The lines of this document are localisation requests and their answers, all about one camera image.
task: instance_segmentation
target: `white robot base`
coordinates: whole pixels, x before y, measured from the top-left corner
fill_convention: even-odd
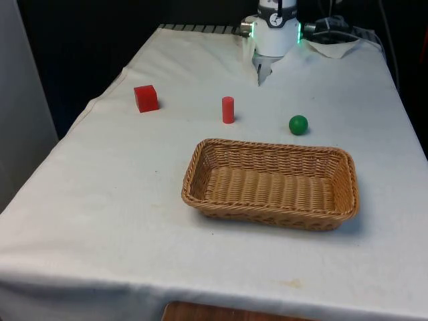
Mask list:
[[[250,35],[255,41],[255,52],[261,56],[283,57],[298,42],[299,25],[293,18],[282,28],[270,28],[265,20],[256,18]]]

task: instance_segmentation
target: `rectangular basket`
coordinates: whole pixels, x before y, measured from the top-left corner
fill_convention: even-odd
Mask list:
[[[317,231],[359,207],[354,162],[339,148],[221,139],[197,145],[181,197],[209,217]]]

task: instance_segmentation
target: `white tablecloth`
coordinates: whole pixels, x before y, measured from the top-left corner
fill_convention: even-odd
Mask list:
[[[0,215],[0,317],[158,320],[172,300],[321,320],[428,319],[428,165],[381,53],[296,46],[262,87],[232,35],[157,30]],[[161,109],[139,114],[133,87]],[[221,122],[235,97],[237,122]],[[292,136],[305,115],[310,132]],[[180,197],[204,138],[338,146],[359,216],[314,233],[204,218]]]

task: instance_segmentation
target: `cable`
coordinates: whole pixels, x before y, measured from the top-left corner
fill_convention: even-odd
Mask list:
[[[333,10],[333,0],[330,0],[330,10],[328,11],[328,16],[332,16],[332,10]]]
[[[397,91],[400,92],[399,65],[397,63],[397,57],[395,55],[393,38],[391,37],[391,31],[389,29],[387,14],[385,13],[385,8],[383,7],[382,0],[379,0],[379,9],[381,10],[383,23],[385,24],[385,30],[387,32],[389,47],[391,48],[391,54],[393,56],[393,63],[394,63],[394,69],[395,69],[395,86],[397,87]]]
[[[278,0],[278,18],[282,17],[282,0]]]
[[[376,44],[375,44],[374,42],[372,42],[372,41],[370,41],[370,40],[367,40],[367,39],[364,39],[364,38],[361,38],[361,37],[359,37],[359,36],[357,36],[357,35],[353,35],[353,34],[351,34],[351,33],[347,33],[347,32],[341,32],[341,31],[330,30],[330,31],[321,31],[321,32],[316,32],[316,33],[313,33],[312,35],[327,35],[327,34],[333,34],[333,35],[334,35],[334,34],[336,34],[336,35],[347,35],[348,37],[352,37],[352,38],[359,39],[359,40],[362,40],[362,41],[364,41],[364,42],[367,42],[367,43],[371,44],[372,46],[376,47],[377,49],[379,49],[379,48],[376,46]],[[379,43],[379,45],[381,46],[381,50],[382,50],[382,52],[385,52],[385,49],[384,49],[384,47],[383,47],[382,42],[380,42],[380,43]]]
[[[318,0],[318,8],[320,9],[322,16],[325,17],[326,12],[324,11],[324,8],[322,7],[321,0]]]

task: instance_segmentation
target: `red block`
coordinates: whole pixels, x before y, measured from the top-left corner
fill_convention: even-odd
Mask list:
[[[152,85],[135,87],[135,100],[140,112],[150,112],[158,110],[158,95]]]

